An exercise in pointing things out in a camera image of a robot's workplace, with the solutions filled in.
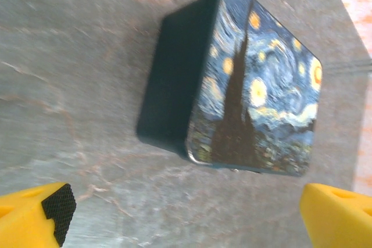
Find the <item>teal starry night print box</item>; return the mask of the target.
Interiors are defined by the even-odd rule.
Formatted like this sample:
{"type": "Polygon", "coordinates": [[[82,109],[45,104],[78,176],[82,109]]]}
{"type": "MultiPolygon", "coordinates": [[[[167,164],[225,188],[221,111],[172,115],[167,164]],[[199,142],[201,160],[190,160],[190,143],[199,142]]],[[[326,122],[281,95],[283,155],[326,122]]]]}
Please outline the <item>teal starry night print box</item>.
{"type": "Polygon", "coordinates": [[[197,0],[162,20],[140,141],[214,168],[300,177],[321,62],[257,0],[197,0]]]}

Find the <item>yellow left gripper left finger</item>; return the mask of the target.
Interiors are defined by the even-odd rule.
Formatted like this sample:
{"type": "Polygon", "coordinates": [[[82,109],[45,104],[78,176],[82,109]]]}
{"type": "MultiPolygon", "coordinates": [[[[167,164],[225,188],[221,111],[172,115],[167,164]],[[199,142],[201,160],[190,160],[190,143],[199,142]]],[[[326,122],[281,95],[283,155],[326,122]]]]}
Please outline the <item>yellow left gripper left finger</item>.
{"type": "Polygon", "coordinates": [[[65,182],[0,196],[0,248],[62,248],[75,210],[65,182]]]}

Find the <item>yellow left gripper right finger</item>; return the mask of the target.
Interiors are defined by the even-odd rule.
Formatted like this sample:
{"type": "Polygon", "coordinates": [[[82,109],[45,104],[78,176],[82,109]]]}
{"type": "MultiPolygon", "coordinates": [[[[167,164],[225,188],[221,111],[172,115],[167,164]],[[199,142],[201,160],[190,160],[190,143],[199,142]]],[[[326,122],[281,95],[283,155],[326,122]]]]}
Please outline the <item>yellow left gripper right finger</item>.
{"type": "Polygon", "coordinates": [[[313,248],[372,248],[372,197],[306,184],[299,209],[313,248]]]}

